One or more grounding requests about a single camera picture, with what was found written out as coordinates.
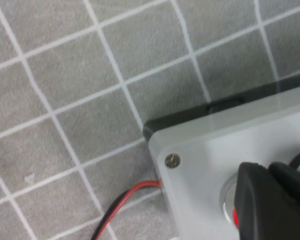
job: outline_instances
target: gray tile floor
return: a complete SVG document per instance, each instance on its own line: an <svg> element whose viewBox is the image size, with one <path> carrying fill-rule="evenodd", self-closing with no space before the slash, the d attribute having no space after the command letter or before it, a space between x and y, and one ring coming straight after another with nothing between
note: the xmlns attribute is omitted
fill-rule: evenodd
<svg viewBox="0 0 300 240"><path fill-rule="evenodd" d="M300 0L0 0L0 240L90 239L147 120L298 73ZM146 189L101 240L177 236Z"/></svg>

